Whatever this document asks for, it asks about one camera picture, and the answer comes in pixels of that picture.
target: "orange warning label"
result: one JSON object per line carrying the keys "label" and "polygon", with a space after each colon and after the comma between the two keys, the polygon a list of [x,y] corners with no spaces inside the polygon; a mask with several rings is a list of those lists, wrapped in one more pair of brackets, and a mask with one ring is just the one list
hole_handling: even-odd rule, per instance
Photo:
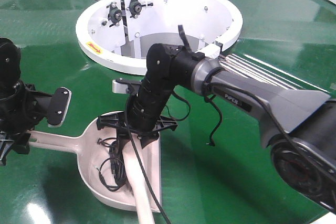
{"label": "orange warning label", "polygon": [[100,47],[98,47],[98,45],[96,45],[91,41],[87,42],[86,45],[88,45],[92,49],[92,51],[94,51],[97,54],[103,53],[103,50]]}

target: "black robotic arm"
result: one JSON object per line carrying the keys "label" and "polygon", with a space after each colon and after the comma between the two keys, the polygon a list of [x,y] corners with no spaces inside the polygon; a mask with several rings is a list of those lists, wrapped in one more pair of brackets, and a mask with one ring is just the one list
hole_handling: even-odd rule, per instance
{"label": "black robotic arm", "polygon": [[55,94],[35,90],[20,80],[20,49],[0,38],[0,165],[6,165],[10,150],[29,153],[28,130],[44,117],[51,127],[61,126],[67,113],[71,92],[58,88]]}
{"label": "black robotic arm", "polygon": [[[288,90],[228,72],[217,59],[191,52],[182,26],[179,32],[184,46],[154,44],[148,52],[148,71],[127,108],[132,131],[155,128],[176,85],[217,95],[259,121],[261,145],[271,146],[271,160],[288,185],[336,213],[336,101],[320,91]],[[114,84],[125,93],[135,86]]]}

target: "white dustpan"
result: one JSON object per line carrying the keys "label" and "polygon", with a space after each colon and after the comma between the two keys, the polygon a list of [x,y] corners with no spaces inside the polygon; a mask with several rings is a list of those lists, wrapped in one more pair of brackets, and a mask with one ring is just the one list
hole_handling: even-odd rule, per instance
{"label": "white dustpan", "polygon": [[[128,183],[118,191],[108,191],[100,182],[96,167],[109,157],[108,148],[97,144],[99,138],[116,137],[116,130],[105,127],[97,130],[97,119],[94,119],[83,134],[79,137],[69,137],[44,132],[30,131],[30,146],[56,151],[72,152],[77,155],[77,164],[80,176],[90,188],[93,195],[102,203],[122,210],[136,211],[133,190]],[[161,176],[160,176],[160,139],[147,145],[142,150],[143,165],[154,193],[161,203]],[[115,185],[109,164],[105,164],[102,174],[109,185]],[[153,212],[159,212],[152,197],[150,207]]]}

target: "dustpan handle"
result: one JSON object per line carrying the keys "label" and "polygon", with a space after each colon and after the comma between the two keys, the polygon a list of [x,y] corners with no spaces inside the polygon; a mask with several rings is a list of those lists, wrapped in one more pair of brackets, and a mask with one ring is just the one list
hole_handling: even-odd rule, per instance
{"label": "dustpan handle", "polygon": [[[140,159],[143,163],[140,140],[134,137],[134,142],[137,147]],[[127,179],[132,187],[135,198],[135,206],[137,208],[139,224],[154,224],[154,218],[146,190],[145,179],[130,141],[124,146],[122,155],[124,158]]]}
{"label": "dustpan handle", "polygon": [[80,151],[78,137],[62,136],[40,131],[29,131],[31,134],[29,145],[61,152],[77,153]]}

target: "green table surface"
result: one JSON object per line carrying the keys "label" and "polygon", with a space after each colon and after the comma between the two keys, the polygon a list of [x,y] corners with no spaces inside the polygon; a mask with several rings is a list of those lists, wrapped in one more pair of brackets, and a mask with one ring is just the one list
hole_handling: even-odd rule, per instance
{"label": "green table surface", "polygon": [[[336,96],[335,5],[325,0],[230,1],[244,24],[229,52],[258,58],[297,77],[305,88],[311,83]],[[112,79],[141,79],[104,68],[81,51],[75,24],[93,3],[0,0],[0,36],[21,47],[23,81],[49,93],[62,86],[72,91],[64,125],[53,129],[42,121],[39,131],[80,135],[95,117],[124,109],[126,96],[111,92]],[[161,135],[163,207],[172,223],[297,224],[326,213],[277,175],[269,150],[260,147],[255,119],[216,99],[224,122],[214,135],[216,147],[206,146],[217,113],[192,92],[176,91],[192,110],[175,132]],[[169,107],[174,116],[187,112],[174,98]],[[159,214],[154,218],[164,223]],[[138,221],[135,212],[94,198],[80,178],[75,154],[32,148],[29,155],[11,152],[7,166],[0,168],[0,223]]]}

